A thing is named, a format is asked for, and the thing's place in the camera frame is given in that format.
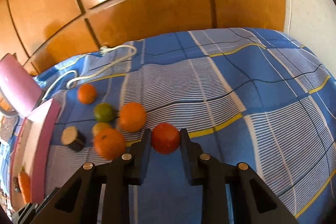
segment orange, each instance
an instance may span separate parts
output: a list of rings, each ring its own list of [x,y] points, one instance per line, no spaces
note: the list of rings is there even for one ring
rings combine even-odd
[[[118,158],[126,151],[124,136],[113,128],[100,131],[93,139],[93,146],[97,153],[107,160]]]
[[[83,84],[77,91],[78,100],[85,105],[91,104],[97,97],[97,90],[93,85]]]
[[[119,110],[119,126],[127,132],[137,132],[146,123],[146,111],[136,102],[130,102]]]

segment screw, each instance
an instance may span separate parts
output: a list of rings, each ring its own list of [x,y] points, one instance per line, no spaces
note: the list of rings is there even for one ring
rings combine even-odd
[[[247,170],[249,166],[246,163],[241,162],[240,164],[238,164],[238,167],[241,170]]]
[[[84,163],[83,168],[85,170],[90,170],[93,167],[93,164],[91,162]]]
[[[121,158],[122,158],[123,160],[130,160],[130,159],[132,158],[132,155],[129,154],[129,153],[126,153],[126,154],[123,154],[123,155],[121,156]]]
[[[209,160],[210,159],[210,155],[209,154],[206,154],[206,153],[203,153],[199,156],[199,158],[201,160]]]

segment lime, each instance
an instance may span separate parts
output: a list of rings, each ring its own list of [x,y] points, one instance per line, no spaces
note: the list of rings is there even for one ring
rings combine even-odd
[[[110,122],[116,117],[116,112],[109,103],[96,105],[93,114],[98,122]]]

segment red tomato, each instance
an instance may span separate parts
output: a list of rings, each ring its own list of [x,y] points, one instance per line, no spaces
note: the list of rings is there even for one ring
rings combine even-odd
[[[152,147],[161,154],[170,154],[180,145],[181,137],[176,127],[162,122],[152,130]]]

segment white wall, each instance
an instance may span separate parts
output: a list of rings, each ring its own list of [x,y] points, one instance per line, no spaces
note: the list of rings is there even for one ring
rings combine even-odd
[[[284,32],[310,48],[336,76],[336,6],[332,0],[286,0]]]

